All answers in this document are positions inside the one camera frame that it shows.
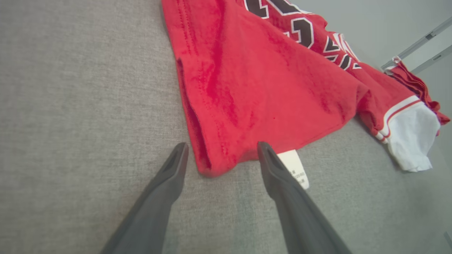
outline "white stripe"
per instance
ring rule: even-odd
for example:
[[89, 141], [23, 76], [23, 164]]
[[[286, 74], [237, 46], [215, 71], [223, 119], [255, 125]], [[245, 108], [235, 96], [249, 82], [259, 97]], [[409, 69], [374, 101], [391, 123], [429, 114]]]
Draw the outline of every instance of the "white stripe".
[[419, 100], [419, 98], [418, 98], [416, 95], [412, 95], [412, 96], [410, 96], [410, 97], [408, 97], [408, 98], [402, 100], [401, 102], [397, 103], [396, 105], [392, 106], [392, 108], [390, 108], [390, 109], [385, 113], [385, 116], [383, 117], [384, 127], [383, 127], [383, 129], [381, 129], [379, 132], [380, 132], [383, 136], [387, 136], [387, 135], [389, 134], [389, 127], [388, 127], [388, 124], [387, 124], [388, 118], [389, 118], [395, 111], [397, 111], [397, 110], [403, 108], [404, 106], [406, 106], [406, 105], [408, 105], [408, 104], [410, 104], [410, 103], [412, 103], [412, 102], [415, 102], [415, 101], [417, 101], [417, 100]]

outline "sleeve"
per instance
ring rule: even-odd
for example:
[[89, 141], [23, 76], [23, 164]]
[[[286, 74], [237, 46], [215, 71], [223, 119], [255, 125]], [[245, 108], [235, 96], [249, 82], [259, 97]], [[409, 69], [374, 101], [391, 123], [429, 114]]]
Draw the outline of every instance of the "sleeve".
[[388, 145], [403, 170], [431, 169], [427, 153], [440, 127], [435, 113], [396, 80], [360, 65], [369, 78], [365, 82], [369, 90], [357, 106], [361, 119], [378, 140]]

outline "black number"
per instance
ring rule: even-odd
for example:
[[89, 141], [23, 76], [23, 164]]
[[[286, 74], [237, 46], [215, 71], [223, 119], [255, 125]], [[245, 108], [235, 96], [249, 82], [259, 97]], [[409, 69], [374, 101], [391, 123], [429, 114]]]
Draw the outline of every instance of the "black number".
[[292, 33], [298, 33], [297, 42], [307, 48], [314, 44], [312, 23], [306, 18], [292, 19]]
[[[286, 0], [267, 0], [281, 15], [291, 15], [296, 13], [308, 13], [298, 9]], [[262, 6], [262, 0], [245, 0], [245, 7], [251, 13], [266, 19], [268, 18], [268, 6]], [[292, 33], [298, 33], [297, 42], [307, 48], [314, 44], [314, 33], [312, 23], [306, 18], [292, 19]]]
[[342, 61], [341, 61], [341, 63], [340, 63], [339, 66], [340, 66], [342, 69], [346, 70], [346, 69], [348, 69], [348, 68], [350, 67], [350, 63], [351, 63], [351, 61], [350, 61], [350, 56], [349, 56], [349, 55], [345, 55], [345, 56], [342, 58]]
[[334, 43], [333, 40], [330, 39], [330, 37], [328, 36], [327, 41], [326, 41], [326, 46], [325, 49], [323, 50], [323, 53], [328, 53], [328, 52], [335, 52], [335, 51], [339, 51], [340, 48], [338, 45], [336, 45], [336, 43]]
[[262, 0], [245, 0], [245, 8], [263, 19], [268, 18], [268, 6], [262, 6]]

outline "gray couch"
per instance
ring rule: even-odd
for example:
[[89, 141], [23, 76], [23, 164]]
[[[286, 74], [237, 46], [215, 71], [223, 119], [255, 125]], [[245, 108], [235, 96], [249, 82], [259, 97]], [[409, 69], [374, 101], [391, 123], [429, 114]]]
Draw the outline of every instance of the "gray couch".
[[[0, 252], [99, 252], [182, 141], [158, 0], [0, 2]], [[426, 253], [451, 225], [440, 156], [402, 172], [357, 119], [298, 153], [354, 253]], [[259, 163], [207, 179], [191, 153], [164, 253], [285, 252]]]

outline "red fabric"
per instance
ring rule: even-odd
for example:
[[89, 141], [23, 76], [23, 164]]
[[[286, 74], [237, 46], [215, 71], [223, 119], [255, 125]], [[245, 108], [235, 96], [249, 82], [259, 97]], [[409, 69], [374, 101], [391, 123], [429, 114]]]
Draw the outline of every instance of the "red fabric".
[[391, 76], [414, 92], [429, 109], [435, 112], [441, 125], [450, 122], [451, 119], [439, 111], [441, 108], [439, 102], [432, 101], [432, 98], [428, 94], [427, 85], [422, 79], [411, 73], [402, 61], [395, 61], [394, 63], [395, 67], [389, 70], [392, 73]]
[[[188, 132], [205, 176], [257, 159], [258, 141], [277, 153], [301, 148], [340, 129], [356, 112], [376, 135], [385, 112], [413, 95], [354, 57], [341, 69], [351, 50], [327, 60], [325, 43], [334, 36], [320, 16], [281, 16], [262, 3], [269, 19], [239, 0], [162, 0]], [[300, 17], [314, 24], [311, 49], [283, 34]]]

